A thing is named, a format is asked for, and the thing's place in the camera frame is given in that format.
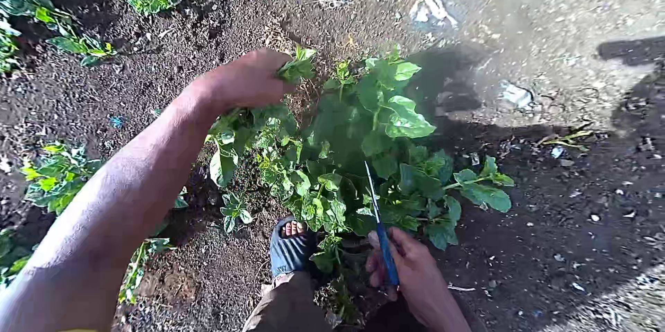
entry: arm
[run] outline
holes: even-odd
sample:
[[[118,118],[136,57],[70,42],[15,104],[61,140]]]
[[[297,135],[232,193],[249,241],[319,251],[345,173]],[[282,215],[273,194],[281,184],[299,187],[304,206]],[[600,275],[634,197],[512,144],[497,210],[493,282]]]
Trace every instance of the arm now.
[[[471,332],[427,246],[396,227],[389,229],[389,235],[390,253],[400,277],[399,290],[411,314],[430,331]],[[366,269],[372,273],[370,283],[378,287],[385,283],[387,272],[375,231],[370,232],[369,239],[374,250],[367,258]],[[397,300],[395,289],[388,289],[388,296]]]
[[[178,195],[217,115],[278,102],[270,50],[200,76],[81,189],[0,299],[0,331],[110,329],[132,253]]]

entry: soil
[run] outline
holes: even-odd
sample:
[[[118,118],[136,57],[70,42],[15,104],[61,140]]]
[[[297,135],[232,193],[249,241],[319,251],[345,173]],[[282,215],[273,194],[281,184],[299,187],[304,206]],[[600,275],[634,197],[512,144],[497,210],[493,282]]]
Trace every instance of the soil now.
[[[121,50],[92,68],[47,46],[45,28],[14,19],[23,67],[0,84],[0,158],[14,169],[0,173],[0,227],[17,227],[30,246],[52,224],[21,201],[15,171],[46,141],[85,143],[108,159],[196,75],[244,52],[300,42],[318,49],[325,77],[335,60],[396,43],[423,67],[410,94],[437,126],[430,145],[454,152],[459,167],[473,153],[496,156],[517,182],[508,213],[464,206],[460,245],[432,248],[450,284],[475,289],[453,291],[464,309],[496,331],[665,328],[665,2],[442,0],[455,29],[412,21],[415,1],[183,0],[143,17],[125,0],[54,0]],[[501,80],[531,92],[529,110],[500,99]],[[304,115],[317,96],[310,82],[289,104]],[[580,128],[594,132],[580,139],[588,151],[566,147],[555,159],[553,145],[539,144]],[[231,189],[247,191],[257,218],[225,234],[206,156],[187,184],[190,207],[172,211],[163,232],[177,249],[150,262],[139,302],[118,307],[114,330],[239,330],[269,283],[268,240],[286,211],[245,157]],[[354,291],[364,319],[387,314],[379,294]],[[388,307],[408,315],[399,305]]]

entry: brown pants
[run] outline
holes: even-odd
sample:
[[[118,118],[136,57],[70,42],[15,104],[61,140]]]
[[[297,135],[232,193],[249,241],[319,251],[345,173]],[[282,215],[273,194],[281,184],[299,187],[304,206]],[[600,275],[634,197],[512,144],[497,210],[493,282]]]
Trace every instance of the brown pants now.
[[[264,295],[245,322],[243,332],[330,332],[323,310],[314,304],[312,280],[293,272]]]

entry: blue sandal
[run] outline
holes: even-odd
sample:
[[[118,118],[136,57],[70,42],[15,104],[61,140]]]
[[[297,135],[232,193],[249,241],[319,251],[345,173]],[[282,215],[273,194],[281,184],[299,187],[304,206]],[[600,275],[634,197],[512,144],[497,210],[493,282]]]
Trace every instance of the blue sandal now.
[[[270,262],[273,278],[294,271],[310,271],[309,258],[316,250],[317,240],[310,229],[302,234],[282,235],[282,227],[295,220],[293,216],[282,218],[270,238]]]

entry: scissors handle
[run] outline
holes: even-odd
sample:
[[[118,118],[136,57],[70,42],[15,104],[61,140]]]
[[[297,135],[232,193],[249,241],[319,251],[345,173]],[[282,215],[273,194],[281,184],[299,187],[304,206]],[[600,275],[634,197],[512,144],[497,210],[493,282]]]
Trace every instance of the scissors handle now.
[[[390,245],[388,235],[383,224],[379,221],[376,225],[376,234],[378,235],[378,242],[381,246],[381,253],[383,254],[383,261],[386,263],[386,270],[388,272],[388,283],[390,285],[400,285],[400,278],[397,276],[397,267],[395,260],[392,259],[390,254]]]

